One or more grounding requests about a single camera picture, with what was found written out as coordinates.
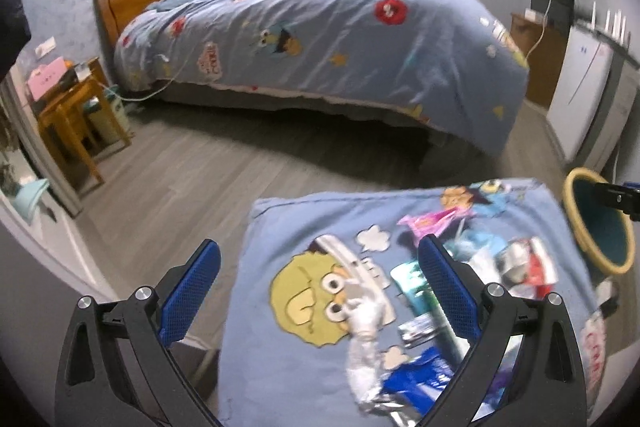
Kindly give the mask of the white air purifier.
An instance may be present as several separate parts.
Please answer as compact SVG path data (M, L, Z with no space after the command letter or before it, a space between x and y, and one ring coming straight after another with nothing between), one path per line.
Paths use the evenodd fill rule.
M639 62L620 44L582 25L570 28L547 113L556 153L568 169L603 170L627 124Z

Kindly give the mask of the wooden tv cabinet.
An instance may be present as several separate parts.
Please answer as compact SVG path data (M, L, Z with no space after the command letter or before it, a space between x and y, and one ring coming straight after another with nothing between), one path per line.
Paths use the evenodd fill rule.
M511 36L529 64L526 100L548 109L561 74L567 36L516 13L511 14Z

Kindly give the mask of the red white paper bag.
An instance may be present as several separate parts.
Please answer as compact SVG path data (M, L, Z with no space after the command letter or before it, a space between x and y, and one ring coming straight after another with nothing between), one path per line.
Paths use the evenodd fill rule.
M538 236L514 239L496 257L502 283L513 297L542 300L558 283L558 273Z

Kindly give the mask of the wooden stool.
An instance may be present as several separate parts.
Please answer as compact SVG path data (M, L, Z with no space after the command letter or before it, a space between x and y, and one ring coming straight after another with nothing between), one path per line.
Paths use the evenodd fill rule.
M68 181L72 179L72 174L64 150L70 157L82 162L96 182L102 185L103 176L84 144L84 141L88 140L93 147L98 146L84 116L84 105L93 98L98 100L100 109L103 110L119 139L129 146L131 144L129 133L119 124L104 94L104 87L93 76L76 84L70 91L58 95L38 116L38 131L55 165L61 169Z

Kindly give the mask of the pink snack wrapper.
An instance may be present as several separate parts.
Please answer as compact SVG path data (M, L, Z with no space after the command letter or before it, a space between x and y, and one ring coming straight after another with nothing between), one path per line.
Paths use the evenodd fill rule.
M404 216L397 224L407 227L413 237L413 244L418 246L421 239L427 235L439 237L445 233L451 225L466 218L474 216L471 209L451 207L439 211L423 213L420 216Z

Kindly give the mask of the pink box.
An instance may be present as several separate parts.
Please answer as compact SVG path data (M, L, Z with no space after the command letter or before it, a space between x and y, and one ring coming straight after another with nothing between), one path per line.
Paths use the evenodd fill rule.
M32 101L38 102L53 89L67 72L67 63L58 57L47 65L38 66L27 79L27 88Z

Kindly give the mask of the white wifi router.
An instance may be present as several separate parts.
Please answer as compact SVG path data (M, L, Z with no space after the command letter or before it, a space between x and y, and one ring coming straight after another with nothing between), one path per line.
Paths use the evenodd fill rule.
M628 42L627 17L622 10L605 10L604 17L599 16L597 2L592 2L588 28L600 32L620 46L626 46Z

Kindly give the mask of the blue cartoon bed duvet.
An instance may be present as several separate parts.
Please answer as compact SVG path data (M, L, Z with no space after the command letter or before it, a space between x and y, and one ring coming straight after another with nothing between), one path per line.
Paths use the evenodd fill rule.
M480 0L158 0L125 26L114 62L131 92L165 79L383 109L494 156L528 85L524 54Z

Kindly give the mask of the green white tissue pack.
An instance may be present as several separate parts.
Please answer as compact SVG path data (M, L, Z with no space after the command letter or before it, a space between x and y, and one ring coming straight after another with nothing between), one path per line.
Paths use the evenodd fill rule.
M395 268L390 270L390 278L401 295L405 297L408 307L417 317L433 311L433 294L419 262L409 261L396 265Z

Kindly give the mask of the light blue mask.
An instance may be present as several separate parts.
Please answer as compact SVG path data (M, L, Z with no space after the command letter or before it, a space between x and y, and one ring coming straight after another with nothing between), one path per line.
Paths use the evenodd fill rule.
M490 232L466 229L453 239L448 239L445 247L454 259L470 261L477 254L495 258L506 248L506 241Z

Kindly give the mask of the blue foil snack bag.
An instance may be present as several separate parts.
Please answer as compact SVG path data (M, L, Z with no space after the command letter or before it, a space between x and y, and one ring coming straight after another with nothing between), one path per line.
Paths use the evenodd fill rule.
M426 415L454 377L439 349L429 347L422 355L402 363L383 381L382 390L399 395L420 415Z

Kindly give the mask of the wooden bedside table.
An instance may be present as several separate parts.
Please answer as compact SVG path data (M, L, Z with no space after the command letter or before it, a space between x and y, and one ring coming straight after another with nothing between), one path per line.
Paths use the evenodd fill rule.
M95 57L89 61L82 63L73 63L65 60L67 63L67 72L62 77L61 81L51 89L41 100L38 102L32 101L28 88L28 94L30 96L30 107L34 111L35 115L41 114L44 109L58 96L66 91L70 91L76 84L87 79L97 68L102 68L100 60Z

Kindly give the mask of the yellow teal trash bin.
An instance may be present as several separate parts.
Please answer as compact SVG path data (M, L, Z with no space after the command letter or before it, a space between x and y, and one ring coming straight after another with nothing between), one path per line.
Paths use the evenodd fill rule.
M617 277L634 264L634 221L620 210L600 205L593 193L596 183L611 182L585 167L570 170L563 183L562 204L591 269L602 277Z

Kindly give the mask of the blue cartoon cushion cover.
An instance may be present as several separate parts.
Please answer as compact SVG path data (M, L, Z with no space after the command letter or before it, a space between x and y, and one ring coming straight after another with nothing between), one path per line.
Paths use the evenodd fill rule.
M561 296L593 405L604 318L564 213L536 180L493 179L255 202L222 337L224 425L416 425L473 340L428 286L427 235L510 297Z

